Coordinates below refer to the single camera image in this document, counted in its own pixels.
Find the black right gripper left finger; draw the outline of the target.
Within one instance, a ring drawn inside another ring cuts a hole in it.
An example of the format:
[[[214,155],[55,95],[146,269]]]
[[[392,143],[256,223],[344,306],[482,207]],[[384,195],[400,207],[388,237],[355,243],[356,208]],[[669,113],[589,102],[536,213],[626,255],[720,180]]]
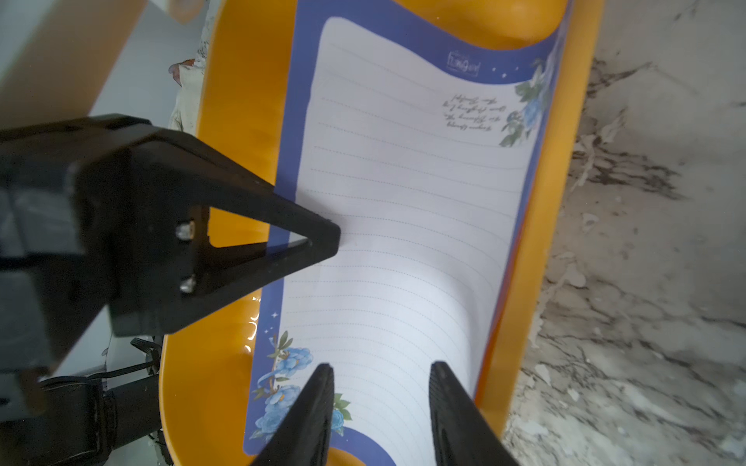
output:
[[[320,364],[251,465],[326,465],[333,403],[333,369],[329,364]]]

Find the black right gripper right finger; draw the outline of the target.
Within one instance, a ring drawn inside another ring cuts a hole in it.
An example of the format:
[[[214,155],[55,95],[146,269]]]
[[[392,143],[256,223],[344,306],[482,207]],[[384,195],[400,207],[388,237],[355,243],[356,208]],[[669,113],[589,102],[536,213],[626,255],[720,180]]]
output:
[[[429,409],[438,466],[518,466],[443,361],[431,365]]]

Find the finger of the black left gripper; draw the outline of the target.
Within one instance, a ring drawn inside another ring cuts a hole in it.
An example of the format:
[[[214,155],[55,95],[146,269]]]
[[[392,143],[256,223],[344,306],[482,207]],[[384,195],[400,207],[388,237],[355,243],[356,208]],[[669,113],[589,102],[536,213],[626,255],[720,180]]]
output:
[[[338,251],[337,224],[192,136],[161,130],[127,152],[118,336],[178,332]]]

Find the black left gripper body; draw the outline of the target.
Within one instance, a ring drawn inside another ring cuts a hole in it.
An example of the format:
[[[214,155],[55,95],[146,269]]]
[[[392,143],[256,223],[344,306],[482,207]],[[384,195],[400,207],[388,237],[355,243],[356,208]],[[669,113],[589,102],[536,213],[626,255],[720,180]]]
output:
[[[128,149],[151,134],[123,115],[2,130],[2,372],[56,368],[111,296]]]

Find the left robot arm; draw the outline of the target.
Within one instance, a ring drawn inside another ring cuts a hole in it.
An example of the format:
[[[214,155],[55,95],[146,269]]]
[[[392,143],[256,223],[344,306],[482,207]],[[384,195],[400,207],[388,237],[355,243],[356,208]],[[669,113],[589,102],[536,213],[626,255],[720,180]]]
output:
[[[103,309],[176,333],[336,254],[340,228],[183,132],[99,116],[1,133],[1,461],[100,465],[161,426],[156,376],[54,370]]]

